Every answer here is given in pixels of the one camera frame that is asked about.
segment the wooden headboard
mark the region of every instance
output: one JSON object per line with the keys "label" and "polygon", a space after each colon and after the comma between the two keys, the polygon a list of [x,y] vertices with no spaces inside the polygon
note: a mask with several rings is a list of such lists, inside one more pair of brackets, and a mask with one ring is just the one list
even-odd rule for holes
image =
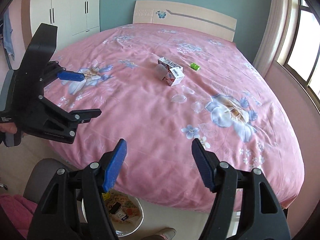
{"label": "wooden headboard", "polygon": [[133,23],[185,27],[233,41],[237,20],[195,5],[169,1],[137,0]]}

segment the blue gripper pad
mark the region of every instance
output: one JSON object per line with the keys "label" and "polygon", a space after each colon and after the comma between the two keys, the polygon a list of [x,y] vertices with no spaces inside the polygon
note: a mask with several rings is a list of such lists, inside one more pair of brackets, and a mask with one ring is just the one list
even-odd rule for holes
{"label": "blue gripper pad", "polygon": [[192,141],[191,150],[204,185],[213,192],[215,189],[213,180],[214,171],[204,155],[205,149],[199,140],[195,139]]}
{"label": "blue gripper pad", "polygon": [[57,78],[60,80],[70,80],[70,81],[83,81],[84,80],[84,74],[82,73],[76,73],[73,71],[62,71],[57,74]]}
{"label": "blue gripper pad", "polygon": [[102,184],[105,192],[108,192],[108,190],[114,187],[116,183],[122,163],[127,155],[127,142],[123,139],[120,139],[112,153],[113,157],[105,169],[104,182]]}

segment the window pane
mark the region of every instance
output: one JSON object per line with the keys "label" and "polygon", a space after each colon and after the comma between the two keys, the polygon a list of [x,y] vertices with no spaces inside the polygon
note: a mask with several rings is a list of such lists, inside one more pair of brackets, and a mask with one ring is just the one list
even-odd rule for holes
{"label": "window pane", "polygon": [[310,80],[310,87],[314,93],[320,98],[320,60],[318,60],[316,69]]}
{"label": "window pane", "polygon": [[305,0],[301,0],[301,5],[309,7]]}
{"label": "window pane", "polygon": [[288,65],[307,80],[315,64],[320,44],[320,25],[315,16],[301,11],[296,42]]}

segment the gray stripe on headboard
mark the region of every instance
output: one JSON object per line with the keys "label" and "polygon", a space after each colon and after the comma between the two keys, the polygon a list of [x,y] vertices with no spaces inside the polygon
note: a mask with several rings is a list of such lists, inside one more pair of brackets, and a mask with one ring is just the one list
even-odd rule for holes
{"label": "gray stripe on headboard", "polygon": [[206,20],[206,19],[202,19],[202,18],[198,18],[198,17],[194,17],[194,16],[191,16],[191,15],[186,15],[186,14],[181,14],[181,13],[173,13],[169,10],[166,10],[168,13],[172,14],[172,15],[177,15],[177,16],[182,16],[182,17],[187,17],[187,18],[191,18],[191,19],[196,19],[196,20],[199,20],[199,21],[203,21],[203,22],[208,22],[208,23],[211,23],[211,24],[214,24],[214,25],[217,25],[217,26],[220,26],[222,28],[225,28],[227,30],[230,30],[230,31],[233,31],[235,32],[234,29],[232,28],[229,28],[225,25],[222,25],[222,24],[219,24],[219,23],[215,23],[215,22],[212,22],[212,21],[209,21],[209,20]]}

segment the pink cloth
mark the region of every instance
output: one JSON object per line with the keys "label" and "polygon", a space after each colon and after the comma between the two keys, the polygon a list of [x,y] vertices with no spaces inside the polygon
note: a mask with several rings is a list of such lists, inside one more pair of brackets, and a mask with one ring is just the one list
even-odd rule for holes
{"label": "pink cloth", "polygon": [[27,238],[29,226],[37,204],[20,195],[0,195],[0,206],[8,216],[14,227]]}
{"label": "pink cloth", "polygon": [[[157,60],[184,67],[170,87],[156,77]],[[107,30],[52,57],[83,82],[56,80],[45,96],[72,111],[100,108],[79,125],[72,145],[50,142],[78,168],[128,143],[115,189],[152,203],[209,211],[214,194],[204,187],[191,155],[193,138],[220,161],[262,169],[283,207],[304,179],[299,144],[280,102],[234,43],[186,28],[135,24]],[[196,72],[191,63],[201,66]],[[235,210],[241,206],[236,196]]]}

